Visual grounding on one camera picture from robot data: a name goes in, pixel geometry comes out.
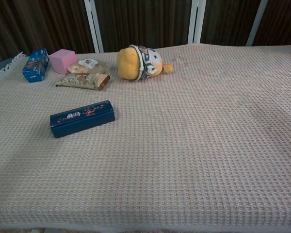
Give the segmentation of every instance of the brown curtain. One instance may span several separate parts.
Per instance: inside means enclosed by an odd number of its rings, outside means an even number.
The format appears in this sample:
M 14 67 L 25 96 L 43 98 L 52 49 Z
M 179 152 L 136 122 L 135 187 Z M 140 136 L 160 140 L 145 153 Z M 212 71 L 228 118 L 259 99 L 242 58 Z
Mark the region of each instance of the brown curtain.
M 207 0 L 201 43 L 245 46 L 260 0 Z
M 104 51 L 186 44 L 192 0 L 95 0 Z
M 40 48 L 94 52 L 83 0 L 0 0 L 0 61 Z
M 291 45 L 291 0 L 269 0 L 253 45 Z

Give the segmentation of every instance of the blue rectangular box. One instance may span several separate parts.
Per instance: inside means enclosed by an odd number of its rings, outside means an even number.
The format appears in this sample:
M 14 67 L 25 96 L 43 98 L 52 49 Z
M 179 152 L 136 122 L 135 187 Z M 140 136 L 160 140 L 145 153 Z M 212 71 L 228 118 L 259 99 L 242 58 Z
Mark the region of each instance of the blue rectangular box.
M 22 73 L 30 83 L 43 81 L 48 64 L 47 50 L 35 50 L 31 53 Z
M 56 138 L 115 121 L 111 103 L 106 100 L 50 116 L 50 129 Z

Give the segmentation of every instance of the pink cube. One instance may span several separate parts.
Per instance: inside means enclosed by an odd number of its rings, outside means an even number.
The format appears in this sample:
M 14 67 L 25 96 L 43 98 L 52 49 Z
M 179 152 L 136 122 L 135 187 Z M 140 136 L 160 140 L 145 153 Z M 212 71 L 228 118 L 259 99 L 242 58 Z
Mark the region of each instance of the pink cube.
M 70 50 L 58 50 L 49 56 L 50 62 L 57 73 L 67 74 L 67 68 L 78 62 L 76 53 Z

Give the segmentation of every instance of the food packet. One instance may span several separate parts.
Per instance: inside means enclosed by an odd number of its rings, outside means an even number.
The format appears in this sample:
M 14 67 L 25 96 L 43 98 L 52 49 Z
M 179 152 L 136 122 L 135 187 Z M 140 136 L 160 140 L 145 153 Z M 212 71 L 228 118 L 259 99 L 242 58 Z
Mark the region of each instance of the food packet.
M 104 74 L 109 71 L 110 68 L 111 67 L 108 63 L 93 58 L 86 58 L 70 65 L 67 69 L 71 74 Z
M 101 91 L 109 82 L 107 74 L 68 74 L 56 86 L 71 86 Z

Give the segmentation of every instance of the yellow plush toy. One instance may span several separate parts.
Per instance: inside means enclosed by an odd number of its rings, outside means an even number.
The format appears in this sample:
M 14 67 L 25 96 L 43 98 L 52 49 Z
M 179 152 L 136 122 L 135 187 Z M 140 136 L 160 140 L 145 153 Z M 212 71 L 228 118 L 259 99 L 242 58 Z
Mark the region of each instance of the yellow plush toy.
M 122 79 L 142 80 L 159 75 L 163 69 L 162 58 L 154 49 L 130 45 L 122 49 L 117 57 L 118 75 Z M 165 65 L 166 72 L 172 65 Z

